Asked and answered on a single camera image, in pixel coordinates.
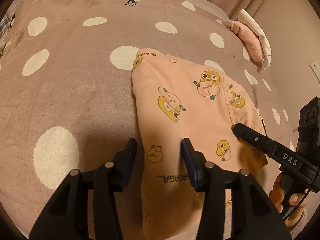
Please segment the person's right hand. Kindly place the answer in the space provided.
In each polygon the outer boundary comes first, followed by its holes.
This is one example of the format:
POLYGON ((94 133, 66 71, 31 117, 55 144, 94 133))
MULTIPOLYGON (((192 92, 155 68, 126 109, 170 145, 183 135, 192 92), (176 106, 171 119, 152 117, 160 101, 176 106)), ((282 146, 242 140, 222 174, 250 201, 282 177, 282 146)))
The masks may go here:
MULTIPOLYGON (((282 173, 277 175, 277 178, 273 184, 273 188, 269 193, 269 198, 279 213, 283 211, 283 201, 285 198, 284 190, 282 189, 280 184, 281 179, 282 179, 282 173)), ((304 196, 305 196, 305 193, 294 193, 289 198, 288 203, 292 207, 297 207, 298 205, 299 207, 295 210, 295 212, 291 214, 291 216, 288 219, 285 220, 287 227, 294 226, 301 219, 302 214, 305 210, 306 204, 308 202, 307 197, 303 200, 303 202, 301 202, 304 196)))

